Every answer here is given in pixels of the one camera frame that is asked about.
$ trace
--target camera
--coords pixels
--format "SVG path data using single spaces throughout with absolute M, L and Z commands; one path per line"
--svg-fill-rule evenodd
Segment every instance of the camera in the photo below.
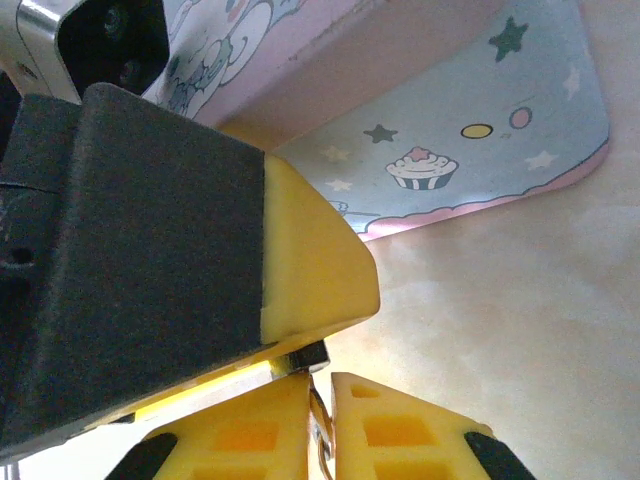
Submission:
M 87 87 L 136 95 L 169 60 L 162 0 L 2 0 L 0 69 L 22 94 L 80 103 Z

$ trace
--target yellow foam block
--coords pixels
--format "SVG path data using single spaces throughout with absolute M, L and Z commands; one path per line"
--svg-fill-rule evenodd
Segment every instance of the yellow foam block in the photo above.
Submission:
M 351 227 L 284 160 L 265 160 L 263 343 L 305 345 L 380 308 L 375 262 Z
M 336 480 L 490 480 L 464 438 L 486 425 L 349 373 L 332 383 Z
M 153 480 L 306 480 L 309 383 L 285 377 L 155 430 L 178 440 Z

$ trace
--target star print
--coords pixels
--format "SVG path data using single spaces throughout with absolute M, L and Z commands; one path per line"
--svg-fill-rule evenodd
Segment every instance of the star print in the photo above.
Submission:
M 504 60 L 509 52 L 519 52 L 522 49 L 522 36 L 529 28 L 529 24 L 517 26 L 513 17 L 509 17 L 507 25 L 499 35 L 491 37 L 489 44 L 498 49 L 496 54 L 496 63 Z
M 398 131 L 387 130 L 382 125 L 378 124 L 373 130 L 365 130 L 362 133 L 364 133 L 365 135 L 369 135 L 373 140 L 373 143 L 380 143 L 383 140 L 386 140 L 387 142 L 393 142 L 393 136 L 398 133 Z
M 343 182 L 342 180 L 334 180 L 333 182 L 327 182 L 325 185 L 329 185 L 331 188 L 333 188 L 334 192 L 341 192 L 343 190 L 351 190 L 351 185 L 353 185 L 353 183 Z
M 536 170 L 538 168 L 548 168 L 556 158 L 558 158 L 558 155 L 551 155 L 544 150 L 536 157 L 526 158 L 525 162 L 529 164 L 529 170 Z
M 562 85 L 567 89 L 567 100 L 571 100 L 580 91 L 580 70 L 571 65 L 571 73 Z
M 334 145 L 331 145 L 329 148 L 320 153 L 327 157 L 327 160 L 329 160 L 331 163 L 336 163 L 338 161 L 346 162 L 349 160 L 349 152 L 347 152 L 346 150 L 340 150 Z

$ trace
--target dark green star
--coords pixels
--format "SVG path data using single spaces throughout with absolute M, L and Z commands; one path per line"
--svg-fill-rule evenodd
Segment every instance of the dark green star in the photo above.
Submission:
M 393 142 L 393 136 L 398 133 L 398 131 L 387 130 L 382 125 L 378 124 L 373 130 L 365 130 L 362 133 L 364 133 L 365 135 L 369 135 L 373 140 L 373 143 L 380 143 L 383 140 L 386 140 L 387 142 Z
M 522 49 L 522 36 L 527 28 L 528 23 L 517 26 L 513 17 L 509 17 L 502 33 L 489 39 L 489 43 L 498 49 L 496 63 L 503 60 L 507 53 L 519 52 Z

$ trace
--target pink oval dot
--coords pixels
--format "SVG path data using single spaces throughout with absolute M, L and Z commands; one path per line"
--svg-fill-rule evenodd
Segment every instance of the pink oval dot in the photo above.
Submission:
M 521 129 L 531 123 L 532 117 L 531 109 L 528 107 L 522 107 L 515 110 L 509 117 L 509 123 L 512 128 Z

